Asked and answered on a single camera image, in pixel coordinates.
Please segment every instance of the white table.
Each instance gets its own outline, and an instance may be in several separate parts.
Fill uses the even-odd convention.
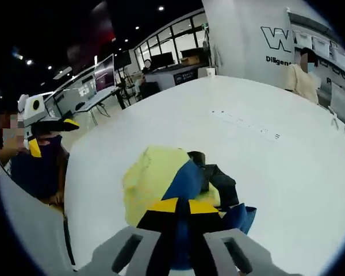
[[[78,109],[76,112],[77,113],[81,113],[81,112],[90,112],[91,115],[92,115],[92,119],[93,119],[93,122],[95,125],[98,125],[97,124],[97,120],[96,118],[94,117],[94,114],[93,114],[93,111],[92,111],[92,108],[95,107],[95,106],[98,106],[101,102],[103,102],[105,99],[109,98],[110,96],[112,95],[116,95],[120,92],[120,88],[119,87],[115,87],[115,86],[110,86],[108,88],[105,88],[101,91],[99,91],[94,97],[92,97],[89,101],[87,101],[85,103],[85,105],[83,105],[80,109]],[[110,115],[107,113],[106,109],[103,108],[103,110],[105,111],[106,114],[103,114],[101,111],[99,111],[102,115],[106,116],[106,117],[110,117]]]
[[[266,139],[214,110],[281,137]],[[121,179],[157,144],[204,152],[208,164],[236,180],[239,200],[258,208],[249,236],[271,252],[274,264],[318,275],[345,241],[345,133],[331,120],[293,93],[223,76],[173,87],[120,112],[71,150],[65,211],[76,266],[89,263],[127,225]]]

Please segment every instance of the blue cloth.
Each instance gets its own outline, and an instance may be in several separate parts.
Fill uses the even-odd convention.
[[[40,200],[54,196],[59,188],[59,168],[56,164],[62,137],[47,139],[50,144],[40,146],[41,158],[19,152],[10,162],[11,178],[28,194]]]
[[[256,211],[257,208],[246,207],[244,203],[230,208],[223,217],[225,229],[237,228],[243,233],[248,234],[254,221]]]
[[[178,201],[177,214],[178,223],[174,243],[174,258],[171,268],[174,270],[189,270],[191,265],[189,262],[189,230],[187,224],[187,206],[188,200],[180,199]]]
[[[175,197],[193,200],[200,194],[202,182],[202,170],[192,160],[188,160],[178,170],[162,200]]]

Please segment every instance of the yellow cloth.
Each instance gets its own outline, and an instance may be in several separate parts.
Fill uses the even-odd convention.
[[[291,64],[287,67],[287,80],[285,89],[318,104],[317,82],[304,72],[298,64]]]
[[[122,179],[125,220],[136,226],[148,208],[159,202],[178,170],[189,160],[181,148],[149,146]],[[197,200],[219,206],[219,191],[209,184],[209,191]]]

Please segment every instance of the floor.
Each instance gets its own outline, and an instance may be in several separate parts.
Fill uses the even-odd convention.
[[[135,104],[136,103],[135,98],[132,97],[130,99],[130,102],[132,105]],[[110,98],[104,100],[102,103],[105,105],[105,109],[107,113],[110,115],[110,118],[102,115],[96,107],[92,108],[94,117],[96,118],[98,125],[102,125],[108,122],[109,120],[112,120],[115,114],[122,111],[115,96],[111,96]],[[79,138],[81,138],[87,132],[90,132],[93,128],[96,127],[95,123],[93,122],[90,112],[77,113],[74,117],[74,121],[76,121],[79,124],[80,126],[79,129],[76,131],[62,133],[62,136],[63,136],[62,144],[68,152],[71,152],[71,147]]]

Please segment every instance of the ceiling light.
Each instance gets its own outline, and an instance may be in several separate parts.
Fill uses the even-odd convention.
[[[22,60],[23,56],[21,56],[19,53],[13,53],[14,57],[16,57],[17,59]]]

